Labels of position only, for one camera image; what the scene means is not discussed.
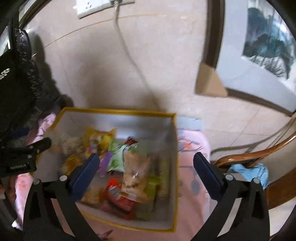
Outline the round bread packet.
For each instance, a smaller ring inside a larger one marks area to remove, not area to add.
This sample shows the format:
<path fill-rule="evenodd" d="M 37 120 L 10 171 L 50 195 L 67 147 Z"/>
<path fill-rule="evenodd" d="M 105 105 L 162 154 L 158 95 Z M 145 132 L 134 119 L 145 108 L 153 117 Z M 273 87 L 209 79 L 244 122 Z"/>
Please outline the round bread packet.
<path fill-rule="evenodd" d="M 82 158 L 85 153 L 83 139 L 80 137 L 61 138 L 58 142 L 58 151 L 62 153 L 64 157 L 77 155 Z"/>

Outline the red snack packet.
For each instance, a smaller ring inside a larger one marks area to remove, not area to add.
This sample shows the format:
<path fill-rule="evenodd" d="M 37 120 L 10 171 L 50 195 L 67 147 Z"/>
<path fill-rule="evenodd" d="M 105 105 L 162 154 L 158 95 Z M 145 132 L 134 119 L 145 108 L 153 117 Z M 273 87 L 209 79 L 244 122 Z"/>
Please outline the red snack packet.
<path fill-rule="evenodd" d="M 100 210 L 126 220 L 135 219 L 137 203 L 121 194 L 121 183 L 110 178 L 101 197 Z"/>

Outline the pink snack packet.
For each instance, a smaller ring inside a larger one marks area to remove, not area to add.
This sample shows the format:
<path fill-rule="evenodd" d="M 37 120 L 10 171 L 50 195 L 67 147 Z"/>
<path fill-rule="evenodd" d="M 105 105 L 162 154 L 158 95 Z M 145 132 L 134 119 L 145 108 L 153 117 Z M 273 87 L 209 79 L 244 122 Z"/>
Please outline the pink snack packet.
<path fill-rule="evenodd" d="M 112 157 L 112 152 L 106 152 L 100 159 L 99 175 L 104 177 L 107 173 L 107 167 L 109 165 L 110 159 Z"/>

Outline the tan cracker snack bag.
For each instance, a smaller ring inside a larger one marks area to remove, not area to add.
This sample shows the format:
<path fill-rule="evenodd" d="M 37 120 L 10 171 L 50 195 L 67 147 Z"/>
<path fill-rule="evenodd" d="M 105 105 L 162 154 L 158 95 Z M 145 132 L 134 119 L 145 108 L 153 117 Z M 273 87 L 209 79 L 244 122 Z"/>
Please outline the tan cracker snack bag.
<path fill-rule="evenodd" d="M 123 173 L 121 193 L 129 200 L 147 203 L 145 193 L 148 182 L 151 158 L 146 153 L 125 151 L 123 153 L 125 172 Z"/>

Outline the yellow green snack packet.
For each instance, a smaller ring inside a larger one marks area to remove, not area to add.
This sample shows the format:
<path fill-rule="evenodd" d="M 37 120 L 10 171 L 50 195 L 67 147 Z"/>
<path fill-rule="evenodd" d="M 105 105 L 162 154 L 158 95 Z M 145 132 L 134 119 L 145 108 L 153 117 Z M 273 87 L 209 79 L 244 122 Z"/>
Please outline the yellow green snack packet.
<path fill-rule="evenodd" d="M 145 193 L 149 201 L 153 201 L 157 195 L 159 188 L 161 187 L 161 179 L 157 175 L 149 175 L 147 179 L 147 185 L 145 187 Z"/>

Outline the blue cloth on chair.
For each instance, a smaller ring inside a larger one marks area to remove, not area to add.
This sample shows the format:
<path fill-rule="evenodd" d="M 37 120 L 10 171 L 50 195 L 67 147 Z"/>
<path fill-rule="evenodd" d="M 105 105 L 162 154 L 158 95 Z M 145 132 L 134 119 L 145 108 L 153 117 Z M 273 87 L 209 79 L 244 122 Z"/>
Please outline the blue cloth on chair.
<path fill-rule="evenodd" d="M 250 182 L 252 179 L 259 179 L 262 188 L 266 189 L 270 184 L 269 171 L 263 163 L 258 163 L 253 167 L 246 168 L 242 164 L 233 164 L 228 170 L 227 174 L 234 174 L 242 177 L 243 180 Z"/>

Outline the dark carved wooden furniture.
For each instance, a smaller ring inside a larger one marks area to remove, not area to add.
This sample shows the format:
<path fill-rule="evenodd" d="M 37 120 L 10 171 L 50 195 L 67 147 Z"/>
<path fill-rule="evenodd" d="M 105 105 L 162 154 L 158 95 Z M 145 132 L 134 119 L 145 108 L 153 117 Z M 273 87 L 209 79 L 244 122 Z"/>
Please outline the dark carved wooden furniture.
<path fill-rule="evenodd" d="M 20 148 L 43 138 L 41 121 L 73 106 L 52 77 L 40 36 L 24 28 L 48 1 L 33 3 L 21 21 L 27 3 L 1 1 L 1 147 Z"/>

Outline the yellow cardboard box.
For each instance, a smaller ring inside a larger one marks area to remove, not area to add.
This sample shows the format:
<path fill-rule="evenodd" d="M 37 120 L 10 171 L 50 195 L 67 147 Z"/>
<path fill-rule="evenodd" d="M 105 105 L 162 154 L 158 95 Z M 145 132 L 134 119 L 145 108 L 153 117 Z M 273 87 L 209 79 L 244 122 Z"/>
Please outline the yellow cardboard box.
<path fill-rule="evenodd" d="M 35 178 L 66 175 L 79 210 L 130 230 L 177 225 L 176 116 L 135 110 L 64 108 L 46 131 L 51 148 Z"/>

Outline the pink floral tablecloth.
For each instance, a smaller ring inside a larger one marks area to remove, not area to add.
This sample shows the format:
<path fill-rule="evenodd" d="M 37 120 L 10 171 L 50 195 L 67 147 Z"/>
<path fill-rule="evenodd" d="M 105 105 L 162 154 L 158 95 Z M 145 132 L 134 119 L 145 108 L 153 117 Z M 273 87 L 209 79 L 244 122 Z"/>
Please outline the pink floral tablecloth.
<path fill-rule="evenodd" d="M 78 204 L 92 229 L 110 240 L 190 240 L 202 227 L 210 213 L 210 197 L 193 167 L 193 157 L 201 152 L 210 157 L 210 146 L 199 130 L 199 121 L 188 118 L 184 124 L 174 113 L 155 111 L 64 108 L 55 118 L 51 130 L 79 135 L 86 127 L 100 131 L 117 130 L 119 138 L 152 139 L 158 148 L 165 145 L 164 137 L 173 134 L 172 172 L 174 210 L 167 224 L 161 222 L 126 221 L 111 217 Z"/>

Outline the cardboard corner protector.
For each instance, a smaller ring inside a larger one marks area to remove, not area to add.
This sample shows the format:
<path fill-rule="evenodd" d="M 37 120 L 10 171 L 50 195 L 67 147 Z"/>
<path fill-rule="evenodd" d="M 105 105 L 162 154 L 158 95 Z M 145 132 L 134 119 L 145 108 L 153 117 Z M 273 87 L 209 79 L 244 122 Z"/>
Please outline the cardboard corner protector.
<path fill-rule="evenodd" d="M 224 87 L 216 69 L 204 62 L 200 63 L 195 93 L 210 97 L 227 97 L 228 91 Z"/>

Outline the large framed lotus painting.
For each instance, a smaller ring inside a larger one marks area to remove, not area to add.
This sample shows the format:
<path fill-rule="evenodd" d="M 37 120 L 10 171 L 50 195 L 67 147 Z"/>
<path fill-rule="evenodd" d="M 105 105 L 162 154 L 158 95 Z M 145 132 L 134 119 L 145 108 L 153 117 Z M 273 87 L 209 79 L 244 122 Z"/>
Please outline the large framed lotus painting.
<path fill-rule="evenodd" d="M 295 113 L 295 18 L 282 1 L 208 1 L 203 61 L 230 96 Z"/>

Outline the white wall socket pair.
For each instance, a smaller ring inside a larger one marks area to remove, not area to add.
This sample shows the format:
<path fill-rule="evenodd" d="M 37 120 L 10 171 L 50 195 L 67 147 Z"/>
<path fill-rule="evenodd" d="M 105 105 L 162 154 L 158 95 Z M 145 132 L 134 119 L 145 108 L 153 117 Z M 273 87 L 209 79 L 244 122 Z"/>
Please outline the white wall socket pair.
<path fill-rule="evenodd" d="M 77 11 L 77 17 L 82 19 L 86 16 L 98 13 L 105 9 L 113 8 L 115 18 L 119 15 L 119 6 L 125 4 L 134 4 L 135 0 L 77 0 L 76 5 L 73 7 Z"/>

